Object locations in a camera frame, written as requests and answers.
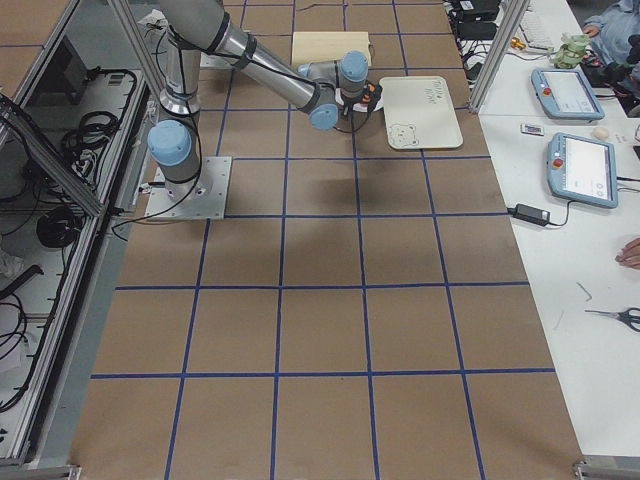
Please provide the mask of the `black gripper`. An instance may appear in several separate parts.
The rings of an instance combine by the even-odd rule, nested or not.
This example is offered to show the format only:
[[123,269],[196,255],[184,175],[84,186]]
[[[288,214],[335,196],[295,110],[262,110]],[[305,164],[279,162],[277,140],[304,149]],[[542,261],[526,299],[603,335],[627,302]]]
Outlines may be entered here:
[[[367,86],[374,85],[376,87],[375,93],[371,96],[367,94]],[[370,102],[371,100],[377,100],[382,98],[383,88],[381,85],[374,84],[372,82],[360,82],[355,84],[349,84],[347,86],[340,87],[342,91],[345,105],[339,108],[340,115],[343,118],[349,118],[352,116],[354,110],[353,106],[359,102]]]

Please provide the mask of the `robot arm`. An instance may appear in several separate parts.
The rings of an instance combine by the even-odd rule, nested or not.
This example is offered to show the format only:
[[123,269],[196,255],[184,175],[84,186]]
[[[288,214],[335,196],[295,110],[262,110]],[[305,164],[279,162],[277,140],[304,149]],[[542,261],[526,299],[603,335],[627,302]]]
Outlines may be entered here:
[[200,104],[198,79],[202,55],[217,57],[307,114],[320,131],[352,116],[355,106],[372,113],[382,88],[369,81],[364,53],[349,51],[333,61],[292,69],[251,33],[235,26],[219,1],[163,1],[168,57],[160,91],[160,117],[147,145],[164,176],[173,203],[203,195],[204,161],[197,146]]

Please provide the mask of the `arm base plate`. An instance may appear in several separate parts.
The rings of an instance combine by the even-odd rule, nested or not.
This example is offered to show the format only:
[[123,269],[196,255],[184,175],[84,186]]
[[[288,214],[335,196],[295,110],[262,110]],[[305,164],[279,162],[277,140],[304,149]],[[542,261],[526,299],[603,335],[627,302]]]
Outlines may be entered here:
[[154,181],[161,185],[150,187],[145,216],[151,221],[223,219],[231,168],[230,156],[207,156],[197,180],[179,185],[166,182],[157,167]]

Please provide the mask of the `person hand on table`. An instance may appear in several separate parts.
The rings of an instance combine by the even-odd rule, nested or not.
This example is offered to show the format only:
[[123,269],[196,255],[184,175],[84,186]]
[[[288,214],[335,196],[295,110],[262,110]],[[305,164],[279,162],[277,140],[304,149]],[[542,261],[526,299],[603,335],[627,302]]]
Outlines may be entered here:
[[637,237],[625,244],[615,257],[615,261],[624,267],[640,269],[640,238]]

